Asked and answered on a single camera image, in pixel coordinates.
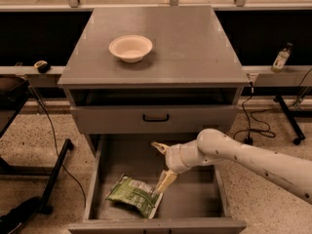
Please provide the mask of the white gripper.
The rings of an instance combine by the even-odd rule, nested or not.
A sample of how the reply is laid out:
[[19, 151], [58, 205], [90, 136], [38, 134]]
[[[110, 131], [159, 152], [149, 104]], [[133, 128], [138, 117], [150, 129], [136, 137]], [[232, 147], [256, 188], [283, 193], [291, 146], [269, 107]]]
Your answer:
[[153, 141], [151, 143], [160, 153], [165, 155], [165, 163], [168, 171], [162, 171], [156, 186], [158, 194], [165, 192], [168, 187], [177, 179], [177, 174], [182, 174], [190, 170], [182, 160], [181, 144], [168, 146], [164, 143]]

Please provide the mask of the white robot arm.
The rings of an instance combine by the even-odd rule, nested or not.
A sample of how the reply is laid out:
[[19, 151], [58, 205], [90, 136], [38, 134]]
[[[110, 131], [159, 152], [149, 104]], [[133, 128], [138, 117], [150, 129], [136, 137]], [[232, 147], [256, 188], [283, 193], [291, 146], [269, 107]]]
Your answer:
[[193, 167], [230, 160], [312, 204], [312, 162], [279, 152], [243, 144], [215, 129], [201, 131], [195, 140], [168, 146], [152, 142], [165, 156], [156, 190], [163, 193], [177, 177]]

